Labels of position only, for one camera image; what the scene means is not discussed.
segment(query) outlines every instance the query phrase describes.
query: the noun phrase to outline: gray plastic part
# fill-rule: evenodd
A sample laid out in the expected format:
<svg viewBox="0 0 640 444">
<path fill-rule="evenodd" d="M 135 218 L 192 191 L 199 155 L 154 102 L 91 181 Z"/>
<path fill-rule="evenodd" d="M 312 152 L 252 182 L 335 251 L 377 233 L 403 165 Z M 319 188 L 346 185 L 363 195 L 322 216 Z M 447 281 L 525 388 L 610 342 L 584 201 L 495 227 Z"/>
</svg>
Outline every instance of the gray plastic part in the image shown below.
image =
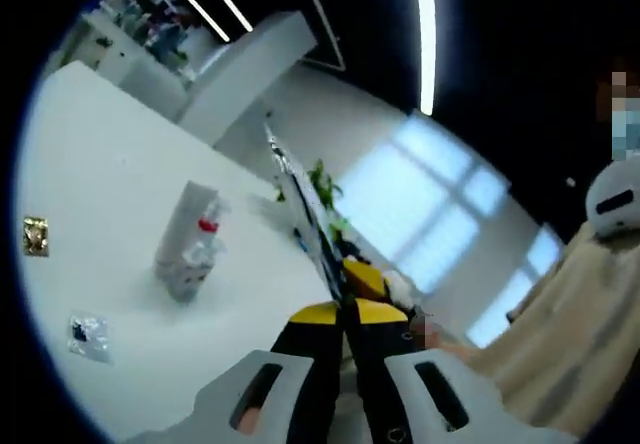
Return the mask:
<svg viewBox="0 0 640 444">
<path fill-rule="evenodd" d="M 251 435 L 231 427 L 238 402 L 263 366 L 282 370 L 262 406 Z M 126 444 L 285 444 L 300 389 L 313 359 L 265 351 L 253 351 L 196 395 L 193 412 L 178 424 L 160 432 L 145 432 Z"/>
<path fill-rule="evenodd" d="M 447 380 L 467 412 L 467 425 L 453 432 L 447 430 L 446 421 L 416 370 L 422 363 L 435 365 Z M 489 379 L 444 351 L 392 356 L 385 359 L 385 364 L 402 397 L 416 444 L 572 444 L 578 441 L 572 435 L 532 427 L 515 419 L 505 410 L 500 392 Z"/>
</svg>

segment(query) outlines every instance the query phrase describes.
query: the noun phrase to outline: table surface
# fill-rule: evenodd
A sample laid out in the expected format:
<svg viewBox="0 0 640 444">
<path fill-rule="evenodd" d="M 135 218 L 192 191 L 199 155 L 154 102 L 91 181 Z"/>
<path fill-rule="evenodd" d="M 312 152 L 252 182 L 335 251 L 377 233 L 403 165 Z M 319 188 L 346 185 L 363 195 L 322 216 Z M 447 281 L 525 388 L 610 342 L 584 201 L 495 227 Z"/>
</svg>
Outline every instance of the table surface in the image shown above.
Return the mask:
<svg viewBox="0 0 640 444">
<path fill-rule="evenodd" d="M 22 216 L 49 221 L 50 257 L 19 254 L 34 329 L 79 407 L 113 439 L 178 422 L 199 389 L 268 349 L 291 314 L 329 299 L 286 226 L 260 210 L 270 184 L 80 63 L 41 88 L 16 177 L 15 245 Z M 232 212 L 219 234 L 228 252 L 180 306 L 151 267 L 190 179 L 219 189 Z M 107 319 L 112 364 L 68 351 L 74 310 Z"/>
</svg>

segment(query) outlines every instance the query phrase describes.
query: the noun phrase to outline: black ceiling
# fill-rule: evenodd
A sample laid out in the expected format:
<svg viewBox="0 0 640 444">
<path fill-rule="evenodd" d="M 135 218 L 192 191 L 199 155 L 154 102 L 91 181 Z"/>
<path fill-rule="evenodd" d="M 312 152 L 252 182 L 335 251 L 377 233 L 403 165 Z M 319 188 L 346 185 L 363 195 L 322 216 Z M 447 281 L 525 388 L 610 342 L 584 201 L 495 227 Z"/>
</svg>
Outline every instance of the black ceiling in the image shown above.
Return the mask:
<svg viewBox="0 0 640 444">
<path fill-rule="evenodd" d="M 198 1 L 232 40 L 242 35 L 221 0 Z M 252 24 L 302 10 L 319 41 L 308 57 L 339 64 L 313 0 L 233 1 Z M 319 1 L 346 70 L 322 68 L 404 111 L 418 107 L 417 0 Z M 632 51 L 635 10 L 631 0 L 436 0 L 434 118 L 564 239 L 584 219 L 590 179 L 610 160 L 609 127 L 595 123 L 595 76 L 612 53 Z"/>
</svg>

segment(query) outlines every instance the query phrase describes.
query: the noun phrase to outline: red cap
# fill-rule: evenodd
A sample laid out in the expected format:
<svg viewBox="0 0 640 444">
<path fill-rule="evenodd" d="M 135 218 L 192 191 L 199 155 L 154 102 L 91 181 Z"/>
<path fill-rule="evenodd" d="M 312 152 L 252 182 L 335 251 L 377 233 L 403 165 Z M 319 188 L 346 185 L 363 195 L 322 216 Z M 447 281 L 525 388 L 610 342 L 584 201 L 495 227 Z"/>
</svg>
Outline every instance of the red cap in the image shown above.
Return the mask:
<svg viewBox="0 0 640 444">
<path fill-rule="evenodd" d="M 218 223 L 217 222 L 207 221 L 204 218 L 198 220 L 198 227 L 200 228 L 200 230 L 202 230 L 204 232 L 217 232 L 218 231 Z"/>
</svg>

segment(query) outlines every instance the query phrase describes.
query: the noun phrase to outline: gold sticker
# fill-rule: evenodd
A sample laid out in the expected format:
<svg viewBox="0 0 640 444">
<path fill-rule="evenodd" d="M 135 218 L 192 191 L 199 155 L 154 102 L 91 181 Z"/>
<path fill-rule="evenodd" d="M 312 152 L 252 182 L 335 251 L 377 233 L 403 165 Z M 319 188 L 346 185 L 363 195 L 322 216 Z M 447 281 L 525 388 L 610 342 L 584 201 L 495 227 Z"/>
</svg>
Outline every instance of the gold sticker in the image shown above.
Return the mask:
<svg viewBox="0 0 640 444">
<path fill-rule="evenodd" d="M 47 257 L 49 255 L 49 224 L 42 217 L 26 216 L 22 220 L 22 242 L 27 256 Z"/>
</svg>

